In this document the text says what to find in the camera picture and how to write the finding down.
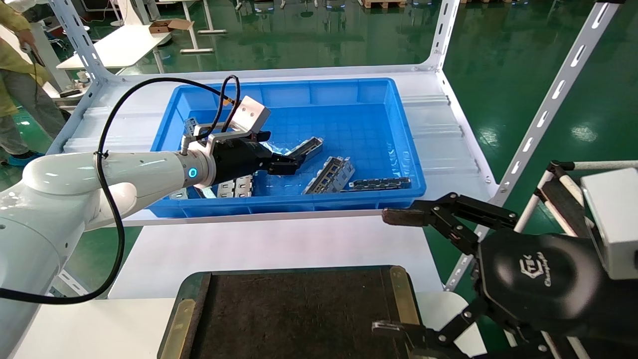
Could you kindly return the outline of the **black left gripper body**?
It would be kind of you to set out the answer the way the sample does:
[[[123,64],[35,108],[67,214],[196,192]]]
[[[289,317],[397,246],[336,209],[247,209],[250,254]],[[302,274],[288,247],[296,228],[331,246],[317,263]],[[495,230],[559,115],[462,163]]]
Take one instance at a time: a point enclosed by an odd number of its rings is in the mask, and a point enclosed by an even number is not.
[[[212,152],[215,164],[213,185],[252,175],[268,167],[273,152],[249,140],[216,142]]]

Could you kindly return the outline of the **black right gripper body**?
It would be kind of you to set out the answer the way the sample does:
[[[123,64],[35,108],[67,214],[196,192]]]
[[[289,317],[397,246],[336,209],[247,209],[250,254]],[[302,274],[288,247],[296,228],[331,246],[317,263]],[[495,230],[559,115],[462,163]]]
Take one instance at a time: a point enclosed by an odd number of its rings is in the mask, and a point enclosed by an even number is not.
[[[637,282],[611,279],[589,239],[494,232],[477,261],[483,293],[511,323],[636,345]]]

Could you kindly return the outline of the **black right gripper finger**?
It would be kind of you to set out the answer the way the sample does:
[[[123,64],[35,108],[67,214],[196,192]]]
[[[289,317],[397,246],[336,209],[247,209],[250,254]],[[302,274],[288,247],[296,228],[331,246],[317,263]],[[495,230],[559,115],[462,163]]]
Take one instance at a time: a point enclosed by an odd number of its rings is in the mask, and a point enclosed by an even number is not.
[[[415,200],[407,208],[383,209],[383,222],[395,226],[433,227],[462,253],[475,255],[479,235],[462,223],[463,220],[489,229],[513,229],[519,216],[503,207],[455,192],[437,200]]]
[[[393,321],[375,321],[371,329],[376,336],[400,339],[415,356],[434,359],[469,359],[469,356],[455,344],[455,340],[464,334],[478,318],[487,314],[489,309],[488,302],[476,298],[440,331],[422,325]]]

